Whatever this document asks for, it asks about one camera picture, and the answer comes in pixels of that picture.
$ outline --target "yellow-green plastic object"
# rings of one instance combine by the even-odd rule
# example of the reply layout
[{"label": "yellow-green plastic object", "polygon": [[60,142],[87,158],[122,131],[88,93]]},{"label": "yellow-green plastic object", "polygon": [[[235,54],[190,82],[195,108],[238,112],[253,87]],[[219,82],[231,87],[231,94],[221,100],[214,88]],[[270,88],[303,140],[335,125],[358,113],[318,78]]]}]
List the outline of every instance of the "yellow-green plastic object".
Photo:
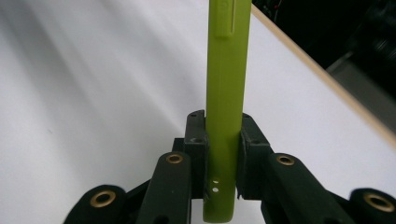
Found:
[{"label": "yellow-green plastic object", "polygon": [[233,218],[250,9],[249,0],[209,0],[205,128],[210,149],[205,222]]}]

